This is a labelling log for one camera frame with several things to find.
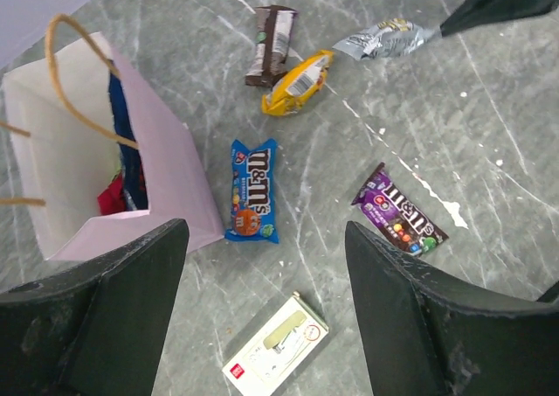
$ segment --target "blue candy packet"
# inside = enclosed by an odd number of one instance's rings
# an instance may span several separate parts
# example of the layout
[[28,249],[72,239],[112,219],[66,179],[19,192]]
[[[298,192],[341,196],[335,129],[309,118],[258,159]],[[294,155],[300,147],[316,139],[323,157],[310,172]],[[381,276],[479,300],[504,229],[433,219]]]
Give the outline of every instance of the blue candy packet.
[[232,226],[225,232],[226,239],[280,243],[273,208],[273,164],[277,147],[272,138],[256,149],[246,148],[239,140],[233,142]]
[[[114,132],[135,141],[122,84],[109,72],[108,96],[114,116]],[[127,145],[121,147],[122,189],[128,211],[148,209],[148,191],[143,176],[140,152]]]

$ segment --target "bag handle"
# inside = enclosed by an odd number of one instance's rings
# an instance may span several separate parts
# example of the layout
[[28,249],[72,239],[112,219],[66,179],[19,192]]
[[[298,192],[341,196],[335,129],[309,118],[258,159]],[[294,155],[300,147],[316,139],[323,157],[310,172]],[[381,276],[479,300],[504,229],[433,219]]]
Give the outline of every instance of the bag handle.
[[[55,16],[51,22],[49,23],[46,34],[45,34],[45,57],[46,62],[49,66],[49,74],[51,76],[52,86],[54,87],[54,91],[56,92],[57,96],[59,97],[62,104],[65,106],[66,110],[70,112],[78,121],[84,123],[89,128],[99,132],[101,135],[109,138],[111,140],[115,140],[116,142],[127,145],[132,149],[138,149],[138,143],[132,140],[125,138],[124,136],[116,135],[114,132],[109,131],[101,127],[101,125],[93,122],[85,115],[83,115],[66,97],[64,90],[62,88],[62,84],[60,83],[59,77],[59,63],[56,59],[56,55],[54,54],[54,37],[56,35],[56,28],[60,23],[66,23],[71,26],[81,37],[86,41],[86,43],[93,49],[93,52],[100,58],[101,61],[105,63],[108,67],[110,72],[116,77],[120,78],[121,74],[116,69],[116,67],[111,64],[99,46],[95,43],[95,41],[89,36],[89,33],[73,18],[66,14],[58,14]],[[21,128],[14,127],[9,123],[0,121],[0,127],[4,129],[8,129],[10,132],[26,137],[31,137],[31,132],[26,131]],[[0,198],[0,206],[3,205],[30,205],[30,206],[46,206],[46,202],[44,199],[39,198]]]

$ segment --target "small white box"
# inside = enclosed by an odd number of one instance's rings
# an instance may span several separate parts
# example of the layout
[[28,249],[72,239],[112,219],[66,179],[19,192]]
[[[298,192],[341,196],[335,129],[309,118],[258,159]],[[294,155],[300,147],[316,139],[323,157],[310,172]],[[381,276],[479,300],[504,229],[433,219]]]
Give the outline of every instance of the small white box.
[[223,368],[243,396],[271,396],[328,334],[328,326],[294,292]]

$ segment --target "purple candy packet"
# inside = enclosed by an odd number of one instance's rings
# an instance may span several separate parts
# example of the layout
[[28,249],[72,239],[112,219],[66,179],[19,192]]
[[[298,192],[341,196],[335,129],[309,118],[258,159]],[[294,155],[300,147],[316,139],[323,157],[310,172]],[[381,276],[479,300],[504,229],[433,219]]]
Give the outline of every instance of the purple candy packet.
[[409,254],[427,253],[448,239],[448,235],[394,185],[384,171],[384,163],[376,167],[351,204],[359,204],[363,214],[383,236]]

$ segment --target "gray floor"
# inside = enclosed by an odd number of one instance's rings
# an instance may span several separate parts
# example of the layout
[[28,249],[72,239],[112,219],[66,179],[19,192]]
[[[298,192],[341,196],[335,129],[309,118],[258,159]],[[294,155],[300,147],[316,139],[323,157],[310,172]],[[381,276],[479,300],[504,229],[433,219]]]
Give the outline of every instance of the gray floor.
[[[367,223],[349,201],[380,161],[449,234],[425,257],[434,266],[526,299],[559,279],[557,14],[470,31],[405,59],[338,55],[330,88],[291,118],[262,115],[262,92],[244,85],[255,38],[250,6],[299,10],[293,55],[304,58],[387,17],[437,24],[460,1],[92,0],[76,13],[190,125],[225,222],[231,142],[273,136],[281,145],[281,244],[221,241],[188,258],[154,395],[236,394],[219,371],[231,340],[294,289],[333,333],[283,394],[371,395],[343,234],[349,219]],[[61,45],[75,39],[60,37]],[[41,58],[41,47],[11,67]],[[0,196],[10,196],[20,191],[17,165],[8,136],[0,140]],[[24,208],[0,209],[0,226],[1,289],[64,267],[41,260]]]

